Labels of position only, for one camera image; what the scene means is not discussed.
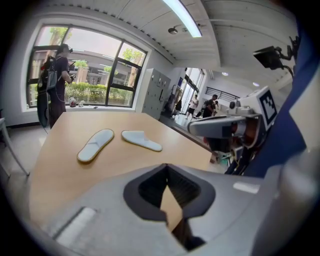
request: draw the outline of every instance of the railing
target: railing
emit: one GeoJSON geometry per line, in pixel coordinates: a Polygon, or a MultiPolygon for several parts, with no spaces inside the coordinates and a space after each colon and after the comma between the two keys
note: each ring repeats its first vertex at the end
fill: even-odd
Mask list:
{"type": "Polygon", "coordinates": [[[222,91],[222,90],[214,89],[214,88],[211,88],[211,87],[207,87],[206,88],[205,94],[207,94],[207,95],[216,94],[216,95],[218,95],[218,99],[222,99],[222,100],[225,100],[227,102],[231,102],[231,101],[234,101],[236,99],[239,99],[239,97],[236,96],[236,95],[233,95],[231,93],[228,93],[228,92],[225,92],[225,91],[222,91]]]}

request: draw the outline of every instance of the blue fabric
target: blue fabric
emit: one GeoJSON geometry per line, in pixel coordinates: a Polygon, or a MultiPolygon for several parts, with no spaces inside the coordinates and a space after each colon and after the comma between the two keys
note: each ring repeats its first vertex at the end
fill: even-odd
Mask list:
{"type": "Polygon", "coordinates": [[[291,118],[289,110],[313,78],[320,58],[305,31],[299,29],[298,32],[301,41],[292,90],[279,111],[262,149],[246,168],[244,176],[263,178],[269,167],[285,163],[291,156],[306,148],[305,141],[291,118]]]}

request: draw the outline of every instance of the tree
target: tree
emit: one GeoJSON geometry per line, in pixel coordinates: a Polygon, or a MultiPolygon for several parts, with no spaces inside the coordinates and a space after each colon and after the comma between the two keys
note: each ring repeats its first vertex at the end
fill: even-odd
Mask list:
{"type": "MultiPolygon", "coordinates": [[[[105,72],[108,72],[108,73],[110,74],[111,69],[112,69],[111,66],[105,66],[103,70],[104,70],[105,72]]],[[[118,72],[117,70],[115,70],[114,74],[115,74],[115,75],[118,75],[118,73],[119,73],[119,72],[118,72]]]]}
{"type": "MultiPolygon", "coordinates": [[[[125,60],[129,62],[133,62],[134,64],[141,65],[142,64],[142,52],[138,50],[133,50],[130,48],[125,49],[125,51],[122,53],[122,56],[125,60]]],[[[136,76],[137,76],[138,69],[134,66],[131,67],[131,74],[128,81],[129,87],[134,87],[136,76]]]]}
{"type": "MultiPolygon", "coordinates": [[[[67,27],[51,27],[50,33],[52,33],[52,35],[50,38],[50,45],[51,46],[60,45],[67,30],[68,30],[67,27]]],[[[71,31],[69,31],[66,40],[68,40],[71,36],[72,36],[71,31]]]]}
{"type": "Polygon", "coordinates": [[[87,68],[88,67],[88,63],[83,59],[83,60],[77,60],[74,63],[74,66],[77,68],[87,68]]]}
{"type": "Polygon", "coordinates": [[[130,48],[125,49],[122,53],[122,56],[125,60],[133,62],[137,65],[141,65],[140,61],[142,60],[142,52],[138,50],[133,50],[130,48]]]}
{"type": "Polygon", "coordinates": [[[86,81],[88,69],[88,63],[83,60],[76,60],[74,63],[74,66],[78,68],[78,71],[76,73],[76,83],[82,83],[86,81]]]}

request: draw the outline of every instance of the window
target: window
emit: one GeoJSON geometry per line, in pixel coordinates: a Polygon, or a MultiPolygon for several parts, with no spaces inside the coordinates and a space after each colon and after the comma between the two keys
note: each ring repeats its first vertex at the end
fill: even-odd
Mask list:
{"type": "Polygon", "coordinates": [[[27,79],[27,103],[37,105],[37,83],[41,66],[55,57],[60,44],[73,48],[69,55],[72,84],[65,86],[64,98],[84,105],[132,107],[146,52],[121,39],[78,27],[44,26],[33,47],[27,79]]]}
{"type": "Polygon", "coordinates": [[[110,71],[106,100],[108,106],[132,106],[145,56],[144,52],[127,43],[121,45],[113,68],[105,70],[110,71]]]}
{"type": "Polygon", "coordinates": [[[193,84],[199,89],[202,84],[202,80],[205,76],[204,71],[199,68],[188,67],[185,74],[189,77],[189,79],[193,82],[193,84]]]}
{"type": "Polygon", "coordinates": [[[68,27],[44,26],[35,41],[36,46],[58,46],[62,43],[68,27]]]}

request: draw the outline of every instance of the backpack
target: backpack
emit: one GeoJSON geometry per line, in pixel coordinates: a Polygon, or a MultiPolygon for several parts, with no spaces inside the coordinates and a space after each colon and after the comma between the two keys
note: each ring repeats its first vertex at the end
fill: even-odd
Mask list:
{"type": "Polygon", "coordinates": [[[209,101],[208,99],[204,101],[204,103],[203,103],[203,105],[201,107],[202,111],[206,109],[208,101],[209,101]]]}
{"type": "Polygon", "coordinates": [[[51,89],[55,89],[57,85],[57,81],[61,79],[61,76],[57,79],[57,60],[60,59],[61,56],[58,58],[48,56],[46,62],[43,64],[40,70],[42,73],[40,75],[37,91],[38,94],[47,92],[51,89]]]}

